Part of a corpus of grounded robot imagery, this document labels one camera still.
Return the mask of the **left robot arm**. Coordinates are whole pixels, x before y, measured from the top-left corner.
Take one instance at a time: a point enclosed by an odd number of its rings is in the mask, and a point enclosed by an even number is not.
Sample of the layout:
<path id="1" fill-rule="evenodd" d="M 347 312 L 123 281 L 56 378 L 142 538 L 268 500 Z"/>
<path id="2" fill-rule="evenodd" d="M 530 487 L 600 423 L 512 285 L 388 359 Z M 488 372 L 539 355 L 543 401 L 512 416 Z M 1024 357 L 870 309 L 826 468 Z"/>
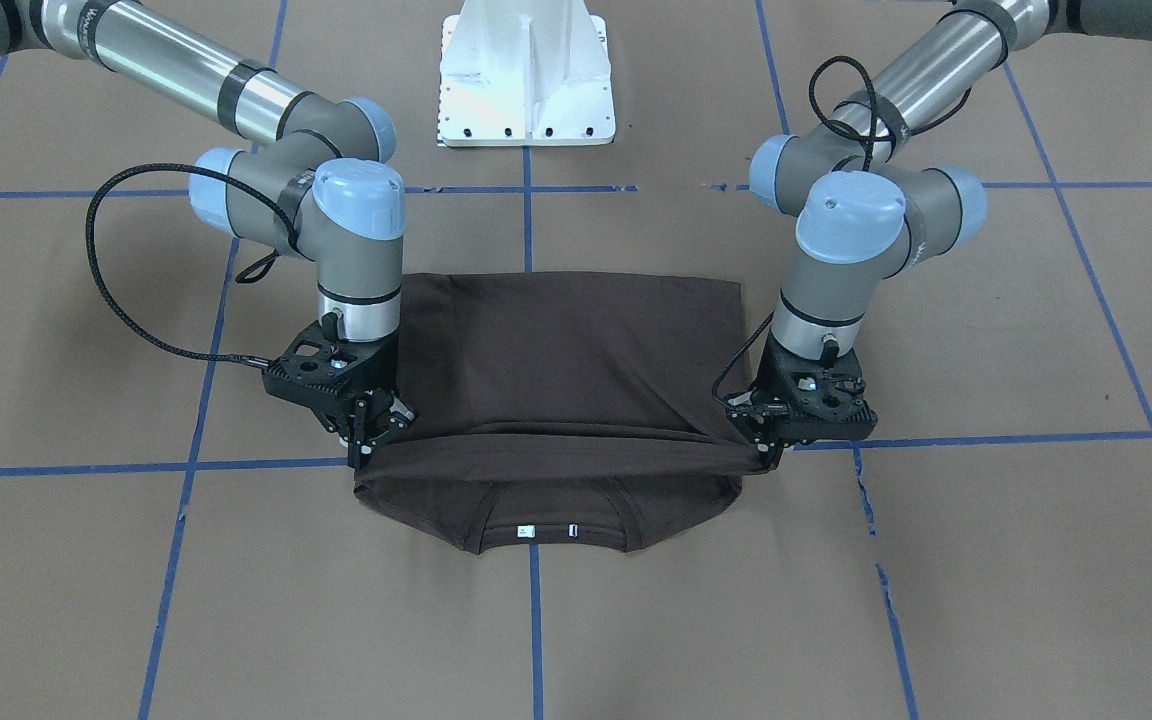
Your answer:
<path id="1" fill-rule="evenodd" d="M 776 306 L 760 324 L 767 342 L 755 382 L 721 402 L 764 471 L 796 445 L 873 432 L 855 343 L 878 283 L 963 247 L 988 213 L 973 173 L 905 170 L 893 158 L 963 108 L 975 82 L 1056 33 L 1152 41 L 1152 1 L 955 1 L 882 71 L 850 56 L 824 61 L 858 71 L 861 90 L 829 111 L 812 97 L 812 131 L 756 150 L 750 191 L 795 220 L 794 240 Z"/>

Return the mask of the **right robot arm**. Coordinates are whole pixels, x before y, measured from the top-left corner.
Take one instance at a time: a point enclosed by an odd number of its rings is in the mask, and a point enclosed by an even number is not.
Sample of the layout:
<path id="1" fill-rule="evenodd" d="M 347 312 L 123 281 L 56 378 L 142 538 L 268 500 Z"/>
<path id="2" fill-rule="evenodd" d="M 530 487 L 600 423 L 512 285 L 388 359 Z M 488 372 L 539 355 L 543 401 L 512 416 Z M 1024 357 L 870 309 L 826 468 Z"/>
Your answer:
<path id="1" fill-rule="evenodd" d="M 138 1 L 0 1 L 0 58 L 22 50 L 92 61 L 257 146 L 137 165 L 97 188 L 84 219 L 88 264 L 127 327 L 179 357 L 259 370 L 270 396 L 306 407 L 338 435 L 353 469 L 411 429 L 416 415 L 397 391 L 406 190 L 391 167 L 396 127 L 387 111 L 366 97 L 325 99 Z M 282 354 L 185 350 L 134 323 L 111 295 L 97 211 L 118 184 L 159 172 L 188 176 L 202 223 L 270 247 L 238 283 L 260 281 L 282 258 L 314 264 L 316 318 Z"/>

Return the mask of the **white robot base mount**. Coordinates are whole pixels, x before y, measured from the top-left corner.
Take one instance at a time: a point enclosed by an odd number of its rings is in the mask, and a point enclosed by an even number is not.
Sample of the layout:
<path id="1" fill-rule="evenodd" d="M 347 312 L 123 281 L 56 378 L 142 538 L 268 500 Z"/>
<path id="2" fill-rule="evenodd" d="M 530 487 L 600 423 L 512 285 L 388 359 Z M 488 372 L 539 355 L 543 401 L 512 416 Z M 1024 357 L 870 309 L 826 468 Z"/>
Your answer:
<path id="1" fill-rule="evenodd" d="M 605 20 L 584 1 L 467 1 L 442 22 L 435 141 L 598 146 L 617 132 Z"/>

